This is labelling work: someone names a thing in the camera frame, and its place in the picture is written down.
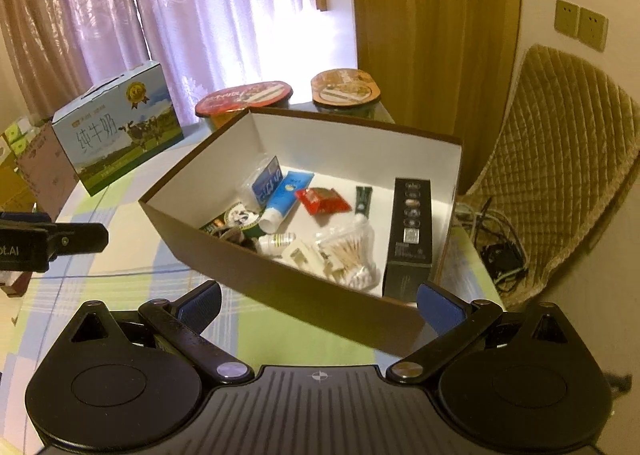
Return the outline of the blue hand cream tube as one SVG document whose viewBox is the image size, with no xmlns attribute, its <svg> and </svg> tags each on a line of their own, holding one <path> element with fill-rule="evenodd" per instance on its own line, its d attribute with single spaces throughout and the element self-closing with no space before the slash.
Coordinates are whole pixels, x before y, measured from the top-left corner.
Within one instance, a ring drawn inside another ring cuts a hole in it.
<svg viewBox="0 0 640 455">
<path fill-rule="evenodd" d="M 288 213 L 298 202 L 296 193 L 308 188 L 314 178 L 312 172 L 290 170 L 270 196 L 265 210 L 258 221 L 260 230 L 274 234 L 280 228 Z"/>
</svg>

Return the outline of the wall power socket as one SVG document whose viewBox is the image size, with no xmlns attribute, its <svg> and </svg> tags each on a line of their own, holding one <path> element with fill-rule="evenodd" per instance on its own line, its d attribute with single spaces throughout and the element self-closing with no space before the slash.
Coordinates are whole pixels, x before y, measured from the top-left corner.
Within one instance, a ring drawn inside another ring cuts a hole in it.
<svg viewBox="0 0 640 455">
<path fill-rule="evenodd" d="M 554 29 L 587 47 L 603 52 L 608 38 L 608 18 L 566 0 L 555 1 Z"/>
</svg>

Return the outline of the white pill bottle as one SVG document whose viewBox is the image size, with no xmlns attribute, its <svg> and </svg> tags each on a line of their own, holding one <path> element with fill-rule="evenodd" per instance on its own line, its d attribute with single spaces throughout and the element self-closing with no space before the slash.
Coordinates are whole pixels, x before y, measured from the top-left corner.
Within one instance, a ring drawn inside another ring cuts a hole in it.
<svg viewBox="0 0 640 455">
<path fill-rule="evenodd" d="M 255 239 L 257 253 L 267 257 L 279 257 L 296 240 L 296 235 L 291 232 L 265 234 Z"/>
</svg>

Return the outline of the cotton swab bag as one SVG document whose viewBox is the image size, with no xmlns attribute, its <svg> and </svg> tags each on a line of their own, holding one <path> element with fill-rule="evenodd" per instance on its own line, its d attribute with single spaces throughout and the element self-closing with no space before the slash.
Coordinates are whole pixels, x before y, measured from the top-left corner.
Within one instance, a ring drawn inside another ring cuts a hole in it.
<svg viewBox="0 0 640 455">
<path fill-rule="evenodd" d="M 378 285 L 373 259 L 374 231 L 366 218 L 320 232 L 314 247 L 328 265 L 328 278 L 343 287 L 369 290 Z"/>
</svg>

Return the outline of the orange lid noodle bowl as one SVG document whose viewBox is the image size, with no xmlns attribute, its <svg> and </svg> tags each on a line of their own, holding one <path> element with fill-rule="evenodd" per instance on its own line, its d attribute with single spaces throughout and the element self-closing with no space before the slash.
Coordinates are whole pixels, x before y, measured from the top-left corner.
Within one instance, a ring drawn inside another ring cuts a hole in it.
<svg viewBox="0 0 640 455">
<path fill-rule="evenodd" d="M 357 68 L 334 68 L 310 82 L 312 102 L 321 113 L 371 118 L 382 92 L 372 76 Z"/>
</svg>

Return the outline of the black product box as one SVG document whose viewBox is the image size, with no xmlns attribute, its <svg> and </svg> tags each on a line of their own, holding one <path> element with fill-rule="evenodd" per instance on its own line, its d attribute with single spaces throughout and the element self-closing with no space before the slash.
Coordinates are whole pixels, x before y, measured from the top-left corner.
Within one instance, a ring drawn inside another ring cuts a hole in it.
<svg viewBox="0 0 640 455">
<path fill-rule="evenodd" d="M 383 295 L 416 301 L 433 262 L 431 182 L 396 178 Z"/>
</svg>

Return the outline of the red snack packet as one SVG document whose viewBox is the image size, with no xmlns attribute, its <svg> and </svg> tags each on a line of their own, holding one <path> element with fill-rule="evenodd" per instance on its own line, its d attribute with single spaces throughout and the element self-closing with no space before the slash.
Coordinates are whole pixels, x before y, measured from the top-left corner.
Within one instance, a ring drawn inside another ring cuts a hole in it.
<svg viewBox="0 0 640 455">
<path fill-rule="evenodd" d="M 352 210 L 352 206 L 334 189 L 306 188 L 297 190 L 295 196 L 311 216 L 335 215 Z"/>
</svg>

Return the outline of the brown cardboard boxes pile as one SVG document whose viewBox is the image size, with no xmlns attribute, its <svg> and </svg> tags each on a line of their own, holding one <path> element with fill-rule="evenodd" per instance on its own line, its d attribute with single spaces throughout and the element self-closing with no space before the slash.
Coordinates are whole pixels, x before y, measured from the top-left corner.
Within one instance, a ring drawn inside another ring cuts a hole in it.
<svg viewBox="0 0 640 455">
<path fill-rule="evenodd" d="M 1 132 L 1 209 L 62 212 L 78 182 L 50 122 L 33 125 L 21 117 Z"/>
</svg>

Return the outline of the blue tissue packet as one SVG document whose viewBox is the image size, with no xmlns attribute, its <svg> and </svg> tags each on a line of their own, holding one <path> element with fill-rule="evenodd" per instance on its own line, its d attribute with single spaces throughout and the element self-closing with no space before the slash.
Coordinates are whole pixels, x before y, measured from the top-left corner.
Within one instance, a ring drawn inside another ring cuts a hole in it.
<svg viewBox="0 0 640 455">
<path fill-rule="evenodd" d="M 261 212 L 283 180 L 282 169 L 277 156 L 264 155 L 250 171 L 248 177 L 238 186 L 239 200 L 250 212 Z"/>
</svg>

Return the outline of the white hair claw clip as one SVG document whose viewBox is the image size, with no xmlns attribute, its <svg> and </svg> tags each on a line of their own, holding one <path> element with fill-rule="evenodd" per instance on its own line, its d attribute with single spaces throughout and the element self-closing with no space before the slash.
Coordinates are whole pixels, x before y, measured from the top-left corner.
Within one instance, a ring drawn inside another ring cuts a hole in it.
<svg viewBox="0 0 640 455">
<path fill-rule="evenodd" d="M 330 277 L 331 264 L 329 261 L 324 259 L 317 249 L 301 239 L 296 239 L 288 245 L 281 258 L 287 265 L 295 267 L 299 271 L 321 277 L 321 279 L 329 279 Z"/>
</svg>

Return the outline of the dark green small tube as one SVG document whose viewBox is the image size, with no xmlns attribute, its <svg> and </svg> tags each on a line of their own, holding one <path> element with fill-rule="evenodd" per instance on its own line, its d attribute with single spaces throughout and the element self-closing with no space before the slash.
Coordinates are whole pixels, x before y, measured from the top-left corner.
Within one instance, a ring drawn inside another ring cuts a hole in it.
<svg viewBox="0 0 640 455">
<path fill-rule="evenodd" d="M 369 218 L 372 194 L 372 186 L 356 186 L 355 215 L 359 218 Z"/>
</svg>

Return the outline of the quilted chair cushion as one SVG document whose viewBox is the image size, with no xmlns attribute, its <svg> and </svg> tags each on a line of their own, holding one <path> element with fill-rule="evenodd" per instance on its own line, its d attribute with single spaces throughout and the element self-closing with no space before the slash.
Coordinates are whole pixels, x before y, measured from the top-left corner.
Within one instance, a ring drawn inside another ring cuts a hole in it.
<svg viewBox="0 0 640 455">
<path fill-rule="evenodd" d="M 501 212 L 523 245 L 527 274 L 503 290 L 507 307 L 544 290 L 638 167 L 638 102 L 579 56 L 531 46 L 489 160 L 460 198 Z"/>
</svg>

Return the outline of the lilac sheer curtain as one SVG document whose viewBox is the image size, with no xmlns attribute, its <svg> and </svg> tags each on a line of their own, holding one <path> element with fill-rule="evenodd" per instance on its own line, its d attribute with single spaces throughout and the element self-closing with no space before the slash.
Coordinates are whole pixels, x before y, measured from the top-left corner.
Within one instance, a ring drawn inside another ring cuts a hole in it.
<svg viewBox="0 0 640 455">
<path fill-rule="evenodd" d="M 43 119 L 153 59 L 184 124 L 215 90 L 310 82 L 356 58 L 354 0 L 1 0 L 1 119 Z"/>
</svg>

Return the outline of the green milk carton box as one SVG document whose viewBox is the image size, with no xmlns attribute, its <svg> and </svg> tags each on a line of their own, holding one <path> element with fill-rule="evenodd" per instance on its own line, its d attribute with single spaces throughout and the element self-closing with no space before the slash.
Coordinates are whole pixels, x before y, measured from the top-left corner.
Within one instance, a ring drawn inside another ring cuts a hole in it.
<svg viewBox="0 0 640 455">
<path fill-rule="evenodd" d="M 58 110 L 52 127 L 91 196 L 183 139 L 157 61 L 92 87 Z"/>
</svg>

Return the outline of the dark hair scrunchie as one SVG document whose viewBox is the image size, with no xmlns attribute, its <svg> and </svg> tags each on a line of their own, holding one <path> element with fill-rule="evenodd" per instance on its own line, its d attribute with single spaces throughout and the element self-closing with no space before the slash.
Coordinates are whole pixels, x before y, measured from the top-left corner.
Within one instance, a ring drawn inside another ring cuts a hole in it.
<svg viewBox="0 0 640 455">
<path fill-rule="evenodd" d="M 227 227 L 227 229 L 221 230 L 218 233 L 221 241 L 228 241 L 229 243 L 241 245 L 245 241 L 243 231 L 239 227 Z"/>
</svg>

